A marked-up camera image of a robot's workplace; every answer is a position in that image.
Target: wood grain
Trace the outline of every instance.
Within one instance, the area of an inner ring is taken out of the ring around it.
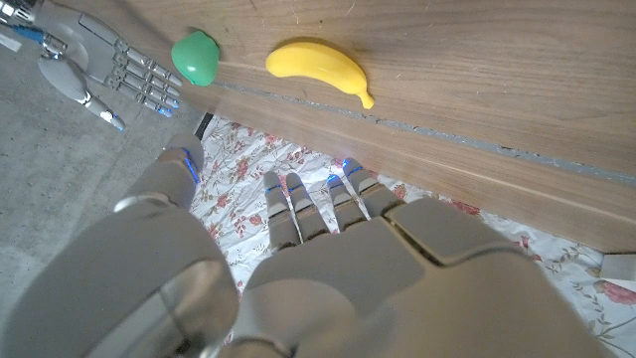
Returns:
[[[231,89],[189,96],[224,118],[503,217],[604,252],[636,251],[636,188]]]
[[[634,1],[115,2],[137,21],[109,1],[65,2],[164,64],[198,28],[221,46],[218,81],[363,111],[328,86],[263,69],[282,41],[328,41],[366,71],[376,106],[365,114],[636,174]]]

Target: robot finger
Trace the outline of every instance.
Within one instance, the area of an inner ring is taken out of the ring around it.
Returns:
[[[124,129],[123,120],[104,102],[92,95],[76,63],[63,56],[41,57],[38,60],[38,66],[42,75],[63,95],[85,106],[91,113],[114,125],[117,129]]]
[[[312,240],[322,234],[329,234],[329,228],[327,228],[318,208],[309,197],[309,193],[307,193],[298,174],[291,173],[287,175],[287,188],[303,242]]]
[[[153,72],[163,79],[170,81],[178,87],[183,85],[181,79],[172,74],[170,71],[161,67],[159,64],[154,62],[146,55],[129,46],[124,39],[120,38],[114,31],[112,31],[101,21],[93,18],[90,15],[81,13],[79,15],[79,24],[84,26],[92,33],[96,34],[99,38],[101,38],[109,45],[111,45],[116,50],[116,52],[125,54],[130,60],[141,65],[143,68]]]
[[[289,210],[287,198],[276,173],[268,171],[263,177],[267,201],[267,225],[273,252],[300,245],[298,230]]]
[[[365,203],[369,215],[373,218],[385,214],[390,209],[404,204],[404,201],[383,184],[369,175],[353,158],[347,158],[343,167],[345,176]]]
[[[176,75],[172,74],[170,71],[161,67],[159,64],[154,62],[154,60],[150,59],[146,55],[140,53],[132,47],[128,47],[124,53],[128,56],[128,58],[137,64],[140,64],[143,68],[150,70],[155,75],[158,75],[162,79],[166,79],[172,84],[181,87],[183,85],[183,81]]]
[[[163,114],[167,116],[168,118],[170,118],[173,114],[173,111],[171,108],[161,105],[158,101],[153,100],[152,98],[150,98],[149,95],[146,95],[146,93],[140,92],[138,89],[132,87],[131,85],[127,83],[120,82],[120,81],[111,81],[109,82],[108,85],[114,88],[116,91],[122,93],[123,95],[129,98],[132,98],[139,103],[142,103],[148,108],[160,114]]]
[[[327,178],[327,187],[329,188],[331,201],[334,204],[334,212],[336,213],[336,221],[340,232],[344,232],[354,224],[367,221],[367,217],[360,210],[358,203],[337,175],[332,174]]]
[[[123,55],[116,56],[117,65],[111,72],[112,78],[128,84],[158,102],[165,103],[173,108],[179,107],[179,101],[175,99],[176,96],[179,96],[178,90],[159,80],[140,66],[123,58]]]

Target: blue cable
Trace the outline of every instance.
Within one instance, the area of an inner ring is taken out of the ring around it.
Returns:
[[[44,44],[45,33],[42,30],[36,28],[29,28],[26,26],[14,26],[13,31],[27,39],[33,40],[38,44]]]

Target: white robotic hand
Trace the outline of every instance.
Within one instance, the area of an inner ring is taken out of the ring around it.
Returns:
[[[264,178],[275,254],[239,306],[228,263],[188,212],[204,154],[175,136],[115,206],[29,284],[6,357],[611,357],[535,263],[433,199],[409,204],[353,159],[327,186],[330,234],[300,178]]]
[[[220,358],[611,356],[500,234],[434,199],[406,204],[351,158],[343,169],[371,219],[332,175],[337,235],[298,175],[290,210],[265,174],[276,253],[249,279]]]
[[[45,78],[119,130],[123,121],[90,93],[85,78],[167,117],[179,107],[181,79],[90,15],[49,0],[0,0],[0,23],[42,44],[38,65]]]

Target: plastic fruit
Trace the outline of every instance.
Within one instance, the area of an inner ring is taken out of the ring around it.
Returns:
[[[202,31],[186,36],[172,47],[172,62],[192,85],[207,86],[219,67],[219,47]]]
[[[366,109],[374,106],[360,66],[330,47],[308,42],[288,44],[269,54],[265,67],[279,78],[301,76],[323,81],[344,93],[357,95]]]

